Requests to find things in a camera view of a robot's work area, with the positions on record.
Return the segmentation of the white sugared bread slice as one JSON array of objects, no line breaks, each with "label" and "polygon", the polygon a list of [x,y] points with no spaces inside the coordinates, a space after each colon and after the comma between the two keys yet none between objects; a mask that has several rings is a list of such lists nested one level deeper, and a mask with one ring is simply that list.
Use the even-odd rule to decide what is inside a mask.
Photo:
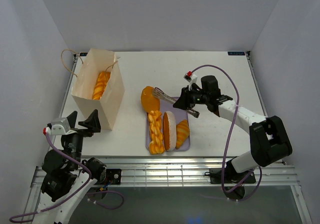
[{"label": "white sugared bread slice", "polygon": [[172,152],[176,148],[177,131],[176,119],[171,111],[166,111],[163,115],[163,141],[167,152]]}]

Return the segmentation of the metal serving tongs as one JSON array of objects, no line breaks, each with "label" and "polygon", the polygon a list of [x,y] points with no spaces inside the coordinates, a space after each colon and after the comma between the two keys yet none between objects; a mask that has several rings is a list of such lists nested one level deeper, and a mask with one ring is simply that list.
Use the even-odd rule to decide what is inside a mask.
[{"label": "metal serving tongs", "polygon": [[[160,100],[163,100],[163,101],[165,101],[165,102],[168,102],[168,103],[170,103],[170,104],[175,104],[176,103],[176,100],[173,98],[173,97],[171,97],[171,96],[169,96],[169,95],[167,95],[167,94],[165,94],[161,89],[159,89],[158,87],[154,87],[153,88],[153,90],[152,90],[152,95],[155,97],[155,98],[157,98],[157,99],[160,99]],[[186,109],[186,110],[184,110],[186,113],[188,113],[188,114],[190,114],[191,116],[193,116],[193,117],[195,117],[195,118],[198,118],[199,117],[199,115],[200,115],[200,113],[198,112],[198,111],[196,111],[196,110],[194,110],[194,109]]]}]

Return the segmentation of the oval orange bread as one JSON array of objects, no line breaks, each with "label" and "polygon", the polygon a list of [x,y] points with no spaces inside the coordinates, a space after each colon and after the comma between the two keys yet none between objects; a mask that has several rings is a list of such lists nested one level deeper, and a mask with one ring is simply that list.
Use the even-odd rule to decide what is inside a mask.
[{"label": "oval orange bread", "polygon": [[141,105],[147,113],[160,110],[160,100],[153,96],[153,90],[153,87],[146,86],[140,96]]}]

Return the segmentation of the long twisted braided bread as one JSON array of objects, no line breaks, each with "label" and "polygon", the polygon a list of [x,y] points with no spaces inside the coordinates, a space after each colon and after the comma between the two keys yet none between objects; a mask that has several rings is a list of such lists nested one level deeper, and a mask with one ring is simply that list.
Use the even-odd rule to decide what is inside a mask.
[{"label": "long twisted braided bread", "polygon": [[93,90],[92,99],[93,100],[100,100],[106,87],[107,83],[110,79],[111,73],[107,71],[102,71],[96,80],[96,84]]}]

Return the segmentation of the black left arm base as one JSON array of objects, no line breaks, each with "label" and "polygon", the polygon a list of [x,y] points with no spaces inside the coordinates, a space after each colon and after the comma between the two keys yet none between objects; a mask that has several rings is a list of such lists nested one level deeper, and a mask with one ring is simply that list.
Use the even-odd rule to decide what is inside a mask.
[{"label": "black left arm base", "polygon": [[122,178],[122,170],[118,168],[107,168],[101,174],[100,180],[97,182],[101,185],[120,185]]}]

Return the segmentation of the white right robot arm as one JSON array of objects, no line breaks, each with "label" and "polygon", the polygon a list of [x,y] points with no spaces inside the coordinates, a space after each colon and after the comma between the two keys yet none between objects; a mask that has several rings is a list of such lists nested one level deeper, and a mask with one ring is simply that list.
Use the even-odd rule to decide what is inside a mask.
[{"label": "white right robot arm", "polygon": [[280,159],[290,156],[292,145],[283,121],[278,116],[266,117],[240,107],[231,97],[221,93],[218,80],[213,75],[201,78],[201,86],[192,72],[185,74],[188,86],[182,88],[180,97],[173,104],[176,109],[199,117],[195,105],[205,105],[216,116],[229,120],[249,135],[250,150],[227,161],[224,169],[216,175],[224,181],[237,183],[250,170],[266,167]]}]

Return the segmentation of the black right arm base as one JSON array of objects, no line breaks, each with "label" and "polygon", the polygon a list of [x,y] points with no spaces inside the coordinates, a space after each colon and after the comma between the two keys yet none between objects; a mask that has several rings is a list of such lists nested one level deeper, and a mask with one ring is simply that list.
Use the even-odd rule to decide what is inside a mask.
[{"label": "black right arm base", "polygon": [[[225,171],[224,173],[224,183],[225,184],[237,184],[239,183],[250,171],[247,170],[242,173],[235,173],[235,175],[231,176],[231,174]],[[209,177],[211,184],[221,184],[222,170],[218,168],[210,168],[209,171],[204,173],[204,176]],[[255,184],[256,178],[255,174],[251,173],[244,181],[243,184]]]}]

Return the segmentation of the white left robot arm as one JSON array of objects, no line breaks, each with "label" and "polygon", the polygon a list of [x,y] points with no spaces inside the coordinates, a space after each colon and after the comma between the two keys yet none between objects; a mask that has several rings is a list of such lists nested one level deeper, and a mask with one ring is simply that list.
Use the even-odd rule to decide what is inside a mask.
[{"label": "white left robot arm", "polygon": [[43,129],[51,150],[44,157],[46,173],[34,224],[67,224],[87,191],[106,179],[106,166],[92,157],[82,160],[84,138],[101,131],[98,110],[84,121],[77,111],[56,118]]}]

